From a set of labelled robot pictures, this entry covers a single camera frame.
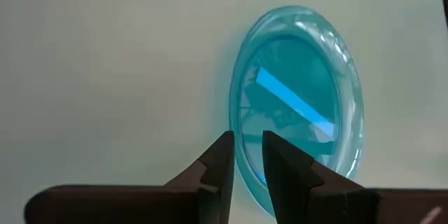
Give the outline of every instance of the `translucent plastic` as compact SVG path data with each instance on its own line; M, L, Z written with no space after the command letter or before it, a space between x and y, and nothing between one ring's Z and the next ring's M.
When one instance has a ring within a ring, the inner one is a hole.
M263 130L273 130L327 167L354 177L363 139L361 87L344 42L322 16L287 6L255 23L234 66L230 126L244 181L270 214Z

